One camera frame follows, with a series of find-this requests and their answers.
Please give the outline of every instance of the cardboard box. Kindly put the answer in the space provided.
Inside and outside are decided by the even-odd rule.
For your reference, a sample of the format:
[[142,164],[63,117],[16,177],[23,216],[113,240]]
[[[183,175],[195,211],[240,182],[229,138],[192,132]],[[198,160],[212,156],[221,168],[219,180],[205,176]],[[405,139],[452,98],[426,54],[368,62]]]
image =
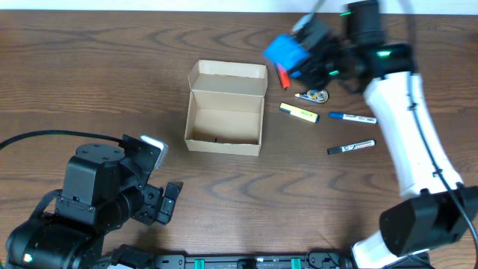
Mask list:
[[259,156],[266,66],[200,60],[189,74],[189,86],[187,148]]

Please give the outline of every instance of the black marker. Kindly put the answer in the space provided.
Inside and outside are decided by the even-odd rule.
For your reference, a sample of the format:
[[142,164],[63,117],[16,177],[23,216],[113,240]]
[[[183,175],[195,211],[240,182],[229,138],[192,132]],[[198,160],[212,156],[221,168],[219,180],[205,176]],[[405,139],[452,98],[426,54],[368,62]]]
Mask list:
[[376,141],[374,139],[372,139],[372,140],[369,140],[369,141],[365,141],[365,142],[361,142],[361,143],[355,143],[355,144],[352,144],[352,145],[337,146],[335,148],[328,149],[327,153],[329,155],[332,155],[332,154],[347,152],[347,151],[356,150],[356,149],[363,149],[363,148],[366,148],[366,147],[369,147],[369,146],[375,146],[375,145],[376,145]]

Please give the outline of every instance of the box lid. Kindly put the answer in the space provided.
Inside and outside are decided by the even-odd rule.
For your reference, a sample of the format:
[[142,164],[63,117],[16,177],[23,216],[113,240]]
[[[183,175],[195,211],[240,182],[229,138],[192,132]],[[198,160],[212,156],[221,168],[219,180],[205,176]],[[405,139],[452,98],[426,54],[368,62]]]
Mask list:
[[264,96],[267,89],[267,68],[260,64],[199,60],[188,78],[192,91]]

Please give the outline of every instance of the wooden table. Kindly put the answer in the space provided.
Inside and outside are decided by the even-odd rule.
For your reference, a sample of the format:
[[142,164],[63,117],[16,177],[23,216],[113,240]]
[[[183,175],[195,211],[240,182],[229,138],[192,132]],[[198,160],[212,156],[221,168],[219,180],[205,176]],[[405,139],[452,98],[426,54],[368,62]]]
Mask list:
[[[0,140],[41,129],[119,137],[151,135],[170,145],[153,185],[183,181],[172,222],[130,220],[107,236],[146,250],[198,253],[306,252],[347,247],[378,229],[400,202],[394,165],[378,126],[329,119],[330,111],[370,114],[361,96],[331,83],[315,105],[285,92],[269,65],[258,158],[188,152],[187,74],[199,59],[264,64],[261,53],[301,14],[2,11]],[[340,31],[341,18],[323,18]],[[478,17],[417,16],[417,61],[437,132],[468,185],[478,184]],[[406,38],[403,16],[386,16],[388,38]],[[309,124],[280,102],[322,116]],[[372,149],[328,156],[326,149],[375,138]],[[0,153],[0,259],[11,231],[41,196],[61,188],[66,163],[90,139],[36,137]],[[431,252],[437,268],[470,268],[469,232]]]

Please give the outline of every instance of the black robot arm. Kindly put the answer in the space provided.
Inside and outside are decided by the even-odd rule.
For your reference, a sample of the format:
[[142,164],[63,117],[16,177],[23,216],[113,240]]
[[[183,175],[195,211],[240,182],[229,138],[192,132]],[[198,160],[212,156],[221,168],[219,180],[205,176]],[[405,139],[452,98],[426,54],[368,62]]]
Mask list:
[[[7,241],[7,268],[91,268],[100,260],[104,236],[130,217],[166,225],[182,182],[166,191],[147,184],[161,166],[167,145],[123,135],[119,147],[80,146],[66,167],[63,190],[48,193],[30,219]],[[56,200],[55,213],[45,213]]]

